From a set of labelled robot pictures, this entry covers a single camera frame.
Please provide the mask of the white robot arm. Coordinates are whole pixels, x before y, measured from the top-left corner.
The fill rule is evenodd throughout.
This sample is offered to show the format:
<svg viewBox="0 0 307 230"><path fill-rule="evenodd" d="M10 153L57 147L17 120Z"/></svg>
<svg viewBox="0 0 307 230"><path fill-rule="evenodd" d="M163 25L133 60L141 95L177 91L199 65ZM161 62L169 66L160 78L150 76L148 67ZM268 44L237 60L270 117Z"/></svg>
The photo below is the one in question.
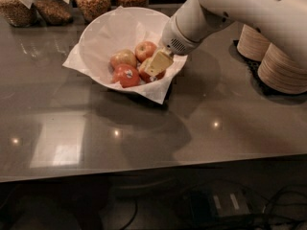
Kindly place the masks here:
<svg viewBox="0 0 307 230"><path fill-rule="evenodd" d="M307 68L307 0L187 0L166 23L160 47L186 56L234 21L257 30Z"/></svg>

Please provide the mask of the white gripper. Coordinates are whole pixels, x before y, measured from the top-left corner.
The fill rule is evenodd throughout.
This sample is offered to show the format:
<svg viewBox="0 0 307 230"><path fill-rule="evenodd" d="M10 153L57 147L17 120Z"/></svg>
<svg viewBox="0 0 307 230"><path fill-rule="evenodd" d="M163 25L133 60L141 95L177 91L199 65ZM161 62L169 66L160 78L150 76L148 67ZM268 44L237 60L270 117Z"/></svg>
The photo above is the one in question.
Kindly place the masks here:
<svg viewBox="0 0 307 230"><path fill-rule="evenodd" d="M158 48L145 72L157 76L174 63L174 55L185 56L200 46L205 24L198 16L175 13L166 23L161 37L164 47Z"/></svg>

